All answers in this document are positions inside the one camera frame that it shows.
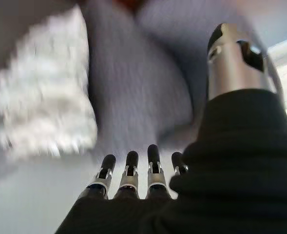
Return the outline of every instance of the gray fabric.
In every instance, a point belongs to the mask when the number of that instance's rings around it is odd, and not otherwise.
[[[131,15],[110,1],[83,9],[90,47],[90,99],[98,141],[94,155],[125,158],[175,126],[191,123],[190,94],[181,71]]]

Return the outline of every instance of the robotic finger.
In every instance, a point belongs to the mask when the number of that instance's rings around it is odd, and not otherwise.
[[[112,180],[115,162],[116,158],[114,155],[105,156],[99,172],[94,177],[94,181],[87,186],[78,199],[85,196],[94,199],[108,199],[108,191]]]
[[[125,170],[120,181],[114,199],[133,198],[139,199],[138,195],[138,160],[139,156],[136,151],[131,151],[127,155]]]
[[[156,145],[150,145],[148,147],[148,162],[148,192],[146,199],[171,199],[166,186],[164,171],[160,163],[158,147]]]

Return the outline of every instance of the white pillow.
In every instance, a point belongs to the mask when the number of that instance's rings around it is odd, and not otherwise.
[[[97,138],[89,102],[89,49],[78,6],[33,26],[0,71],[0,142],[9,159],[93,148]]]

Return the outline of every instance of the robotic hand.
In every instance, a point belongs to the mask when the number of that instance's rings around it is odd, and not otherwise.
[[[119,189],[114,199],[139,199],[138,195],[138,153],[131,151],[127,155],[125,170],[122,174]],[[181,175],[188,171],[188,167],[182,162],[182,154],[176,152],[172,155],[172,165],[176,175]],[[116,159],[114,155],[105,156],[99,172],[95,175],[93,182],[80,194],[79,199],[88,196],[94,199],[108,199],[112,174]],[[159,150],[156,145],[148,148],[148,192],[146,199],[163,198],[171,199],[169,195],[164,171],[162,169]]]

